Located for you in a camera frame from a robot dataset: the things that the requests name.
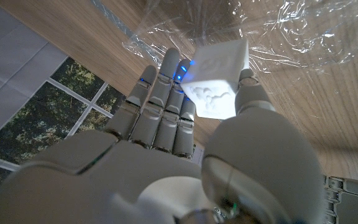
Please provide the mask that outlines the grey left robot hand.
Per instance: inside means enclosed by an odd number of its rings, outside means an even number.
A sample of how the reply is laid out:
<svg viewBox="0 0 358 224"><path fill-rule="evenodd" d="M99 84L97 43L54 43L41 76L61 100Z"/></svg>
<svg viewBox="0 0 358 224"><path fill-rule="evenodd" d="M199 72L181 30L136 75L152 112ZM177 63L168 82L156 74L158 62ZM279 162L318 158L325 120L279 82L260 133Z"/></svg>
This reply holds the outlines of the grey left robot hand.
<svg viewBox="0 0 358 224"><path fill-rule="evenodd" d="M324 223L358 224L358 180L325 176Z"/></svg>

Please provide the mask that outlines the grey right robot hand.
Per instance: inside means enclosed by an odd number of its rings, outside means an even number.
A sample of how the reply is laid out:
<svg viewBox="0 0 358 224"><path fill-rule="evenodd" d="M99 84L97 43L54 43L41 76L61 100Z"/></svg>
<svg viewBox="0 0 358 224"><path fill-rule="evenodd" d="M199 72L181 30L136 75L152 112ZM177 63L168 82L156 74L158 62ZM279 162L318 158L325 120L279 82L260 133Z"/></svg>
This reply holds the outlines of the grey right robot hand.
<svg viewBox="0 0 358 224"><path fill-rule="evenodd" d="M102 131L48 148L0 187L0 223L321 223L321 169L275 111L243 40L170 49Z"/></svg>

